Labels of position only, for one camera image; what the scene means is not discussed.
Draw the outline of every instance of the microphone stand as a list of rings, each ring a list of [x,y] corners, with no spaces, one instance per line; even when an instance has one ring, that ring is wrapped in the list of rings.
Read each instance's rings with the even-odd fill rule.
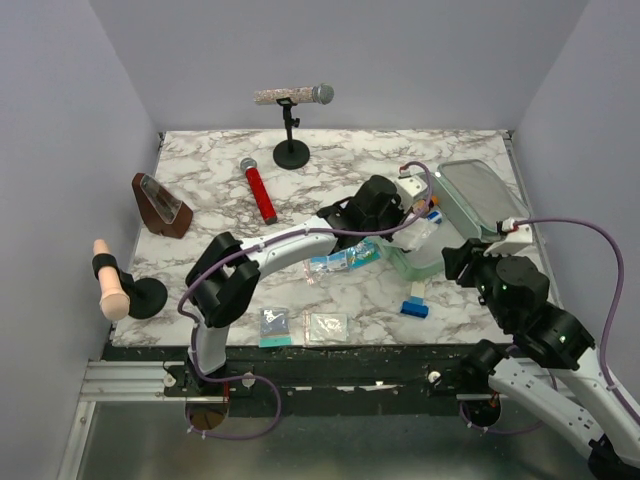
[[[309,147],[300,140],[293,139],[293,127],[300,126],[300,119],[293,118],[291,108],[297,103],[293,102],[290,97],[280,98],[276,100],[278,105],[282,107],[282,118],[284,119],[284,128],[287,130],[287,139],[276,145],[273,149],[273,160],[281,168],[287,170],[295,170],[303,167],[311,158]]]

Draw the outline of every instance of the plastic packet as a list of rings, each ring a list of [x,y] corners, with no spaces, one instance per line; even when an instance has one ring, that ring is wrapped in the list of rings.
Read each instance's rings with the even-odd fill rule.
[[[316,283],[323,275],[347,270],[349,268],[346,251],[337,252],[325,257],[312,257],[302,263],[304,265],[307,282],[310,285]]]
[[[349,261],[349,268],[359,268],[367,265],[380,258],[380,253],[375,244],[365,238],[355,247],[347,248],[347,258]]]
[[[393,234],[393,242],[387,242],[382,239],[382,243],[385,246],[402,248],[403,250],[418,250],[427,243],[429,236],[435,232],[438,228],[438,224],[427,220],[426,218],[419,218],[411,225]]]
[[[304,312],[303,317],[307,345],[345,343],[349,338],[349,317],[345,313]]]
[[[260,347],[291,345],[289,310],[264,307],[260,309]]]

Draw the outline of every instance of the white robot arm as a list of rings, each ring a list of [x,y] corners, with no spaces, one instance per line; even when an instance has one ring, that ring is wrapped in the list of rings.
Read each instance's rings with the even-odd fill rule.
[[[570,313],[547,302],[549,280],[526,257],[511,256],[532,243],[528,225],[517,219],[499,225],[503,240],[469,240],[444,249],[445,275],[463,287],[475,287],[514,344],[575,395],[575,403],[534,376],[499,347],[483,340],[463,360],[467,377],[484,377],[488,386],[517,401],[564,436],[589,461],[597,478],[640,478],[640,426],[616,398],[640,406],[614,378],[611,387],[599,362],[593,337]]]
[[[295,227],[243,240],[229,232],[216,236],[186,278],[190,288],[199,282],[190,297],[204,317],[195,339],[199,369],[209,375],[225,364],[229,326],[247,310],[260,280],[302,260],[354,246],[371,232],[392,241],[392,234],[384,232],[405,223],[413,205],[429,194],[422,175],[401,174],[394,181],[373,175],[353,197],[321,208]],[[228,272],[221,268],[198,280],[220,261]]]

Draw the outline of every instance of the flesh-colored object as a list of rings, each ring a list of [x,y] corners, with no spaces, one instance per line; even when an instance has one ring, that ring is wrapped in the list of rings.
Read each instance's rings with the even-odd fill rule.
[[[102,239],[93,242],[93,255],[100,253],[111,254],[107,242]],[[129,313],[129,296],[122,290],[118,272],[113,267],[102,267],[98,272],[98,281],[102,290],[100,297],[102,313],[112,322],[122,320]]]

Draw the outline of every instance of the metronome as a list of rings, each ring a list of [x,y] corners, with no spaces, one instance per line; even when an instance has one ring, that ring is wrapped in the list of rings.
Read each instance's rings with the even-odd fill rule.
[[[151,233],[182,238],[191,225],[193,211],[171,195],[155,178],[137,173],[131,182],[142,221]]]

